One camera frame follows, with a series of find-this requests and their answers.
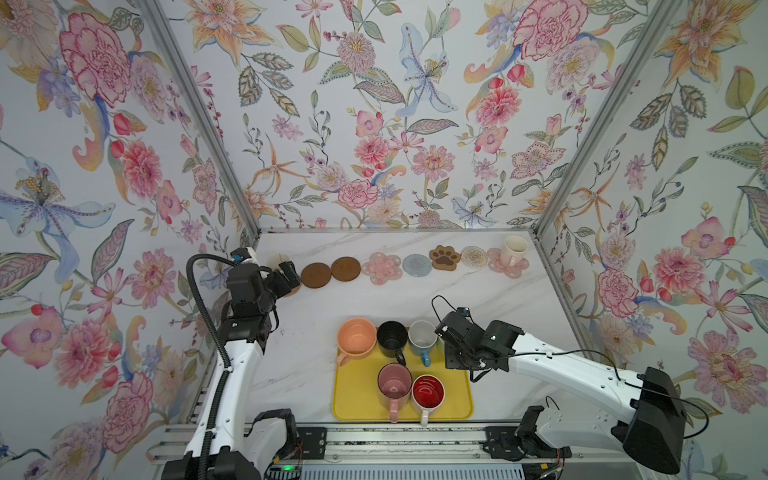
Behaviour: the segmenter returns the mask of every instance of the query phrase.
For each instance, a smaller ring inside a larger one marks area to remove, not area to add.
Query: yellow tray
[[[420,375],[434,375],[445,386],[445,401],[440,409],[429,416],[429,421],[456,422],[472,416],[475,406],[469,390],[469,378],[464,370],[448,370],[443,352],[436,346],[429,353],[432,365],[424,367],[421,358],[406,347],[403,351],[406,365],[415,380]],[[379,400],[377,379],[379,370],[395,359],[385,357],[375,346],[370,355],[361,360],[351,359],[336,368],[336,387],[333,389],[333,415],[343,422],[388,422],[389,410]],[[408,402],[398,414],[400,422],[418,422],[420,417]]]

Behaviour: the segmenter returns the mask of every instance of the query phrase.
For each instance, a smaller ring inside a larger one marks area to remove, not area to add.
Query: mug handle
[[[389,421],[397,423],[397,399],[389,399]]]
[[[395,350],[395,358],[397,359],[397,363],[402,366],[406,366],[406,356],[402,354],[401,349]]]

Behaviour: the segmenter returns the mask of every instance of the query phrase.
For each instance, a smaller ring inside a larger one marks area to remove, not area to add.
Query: round woven coaster
[[[341,257],[331,265],[331,274],[339,282],[349,282],[360,275],[360,262],[352,257]]]
[[[462,263],[471,268],[482,268],[488,264],[488,254],[480,247],[466,247],[462,250]]]
[[[331,281],[331,267],[324,263],[311,263],[301,271],[301,283],[309,288],[320,288]]]

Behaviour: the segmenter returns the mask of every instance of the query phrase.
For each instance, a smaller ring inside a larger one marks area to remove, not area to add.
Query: brown coaster
[[[360,262],[352,257],[341,257],[331,265],[331,274],[339,282],[349,282],[360,275]]]
[[[456,270],[458,262],[462,259],[462,255],[453,247],[444,247],[438,245],[434,250],[429,252],[429,259],[432,260],[432,266],[437,270],[447,270],[452,272]]]
[[[301,271],[301,283],[309,288],[320,288],[331,281],[331,269],[324,263],[312,263]]]

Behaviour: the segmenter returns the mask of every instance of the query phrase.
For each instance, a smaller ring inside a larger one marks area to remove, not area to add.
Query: gray coaster
[[[402,269],[410,276],[425,276],[432,271],[432,261],[424,255],[414,253],[402,261]]]

